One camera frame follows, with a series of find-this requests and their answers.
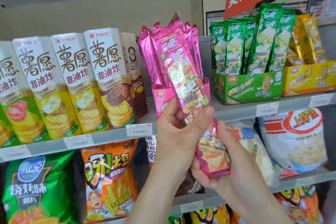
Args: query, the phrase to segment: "green display box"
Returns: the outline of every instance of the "green display box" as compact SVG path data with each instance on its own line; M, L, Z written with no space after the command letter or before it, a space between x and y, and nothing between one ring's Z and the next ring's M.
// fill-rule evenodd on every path
M223 104L242 104L281 98L283 70L249 75L212 73L212 94Z

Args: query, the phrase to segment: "display box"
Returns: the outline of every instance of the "display box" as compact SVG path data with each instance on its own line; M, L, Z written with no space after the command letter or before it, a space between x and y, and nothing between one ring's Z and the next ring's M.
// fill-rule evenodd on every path
M336 60L284 69L283 97L329 90L336 90Z
M203 78L203 85L205 92L207 93L207 96L209 98L209 103L210 103L210 84L208 78L204 77ZM153 97L154 97L154 102L155 102L155 108L157 112L157 116L160 117L163 109L168 105L169 101L175 97L174 91L169 88L169 89L161 89L161 90L154 90L153 91Z
M212 94L225 105L251 103L281 98L283 70L242 75L212 74Z

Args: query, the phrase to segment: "pink display box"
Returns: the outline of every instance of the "pink display box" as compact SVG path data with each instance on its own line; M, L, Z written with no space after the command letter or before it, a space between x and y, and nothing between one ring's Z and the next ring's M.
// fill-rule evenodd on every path
M205 92L207 93L209 104L210 104L210 85L209 80L207 77L203 78L204 88ZM161 90L154 90L153 91L153 97L155 102L155 108L157 116L160 117L163 109L168 105L168 102L175 97L174 92L171 88L169 89L161 89Z

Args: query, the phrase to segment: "shiny pink foil wrapper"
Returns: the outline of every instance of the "shiny pink foil wrapper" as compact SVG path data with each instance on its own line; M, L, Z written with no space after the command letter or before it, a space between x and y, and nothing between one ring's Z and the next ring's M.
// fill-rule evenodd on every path
M200 74L200 71L197 67L197 63L195 60L194 40L193 40L192 31L191 31L191 26L188 22L186 22L185 25L183 26L183 35L185 38L185 42L187 43L189 52L191 54L192 60L194 64L196 64L197 73Z
M201 62L201 52L200 52L200 43L198 42L198 32L196 25L191 28L192 39L194 42L194 50L195 50L195 61L197 69L199 70L199 76L203 80L203 69L202 69L202 62Z
M181 20L176 20L156 33L153 40L188 124L200 110L209 105L209 99L184 38ZM198 141L196 154L202 171L209 177L230 174L229 154L217 136L215 118Z
M161 75L161 78L162 78L163 87L165 89L168 89L168 88L171 88L170 81L169 81L168 75L165 71L165 66L162 62L160 52L158 51L157 46L155 45L155 41L153 39L153 36L154 36L154 34L150 32L149 33L150 42L152 43L152 47L153 47L153 50L154 50L154 56L155 56L155 59L156 59L156 62L157 62L157 67L159 69L159 72L160 72L160 75Z
M142 26L140 37L139 37L139 48L142 58L142 62L146 68L150 84L154 90L163 89L163 82L161 78L161 73L158 70L158 65L154 57L154 51L151 44L151 39L149 34L151 31Z
M157 22L153 25L153 34L159 32L162 29L161 22Z

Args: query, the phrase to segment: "person's left hand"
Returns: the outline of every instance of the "person's left hand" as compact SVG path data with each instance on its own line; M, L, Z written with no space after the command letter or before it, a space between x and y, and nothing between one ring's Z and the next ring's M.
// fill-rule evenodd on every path
M186 126L177 100L170 100L157 120L153 168L163 168L180 183L194 159L196 144L215 117L213 107L202 109Z

